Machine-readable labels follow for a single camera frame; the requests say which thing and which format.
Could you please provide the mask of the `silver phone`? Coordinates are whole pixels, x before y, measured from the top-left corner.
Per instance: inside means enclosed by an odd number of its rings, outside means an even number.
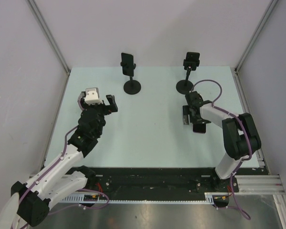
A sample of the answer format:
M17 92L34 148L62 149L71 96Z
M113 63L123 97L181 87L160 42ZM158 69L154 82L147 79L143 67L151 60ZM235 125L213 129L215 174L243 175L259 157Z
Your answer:
M122 73L126 76L134 77L135 63L132 54L129 53L121 53L121 67Z

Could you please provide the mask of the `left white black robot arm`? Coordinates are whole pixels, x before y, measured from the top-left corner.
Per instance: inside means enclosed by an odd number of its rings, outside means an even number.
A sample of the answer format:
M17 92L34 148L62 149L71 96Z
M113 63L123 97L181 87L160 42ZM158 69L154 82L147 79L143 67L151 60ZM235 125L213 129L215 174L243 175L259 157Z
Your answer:
M62 199L80 189L95 187L96 179L88 168L73 172L69 178L63 176L95 148L106 124L105 116L118 111L115 97L106 98L108 105L97 92L86 93L80 101L83 110L78 124L67 133L71 137L65 136L63 151L25 183L18 181L12 186L11 194L17 194L19 201L9 228L15 229L21 220L35 227Z

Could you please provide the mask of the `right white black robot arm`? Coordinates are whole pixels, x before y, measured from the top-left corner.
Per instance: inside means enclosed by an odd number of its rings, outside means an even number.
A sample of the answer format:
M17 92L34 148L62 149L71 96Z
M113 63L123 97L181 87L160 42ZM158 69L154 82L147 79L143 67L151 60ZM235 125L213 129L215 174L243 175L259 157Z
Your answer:
M233 114L214 105L210 100L203 100L197 92L185 95L183 106L184 124L191 123L193 132L206 133L206 125L214 124L222 129L225 155L215 167L215 177L210 179L211 188L222 191L227 187L227 179L234 176L243 162L252 158L261 148L261 139L253 117L249 113Z

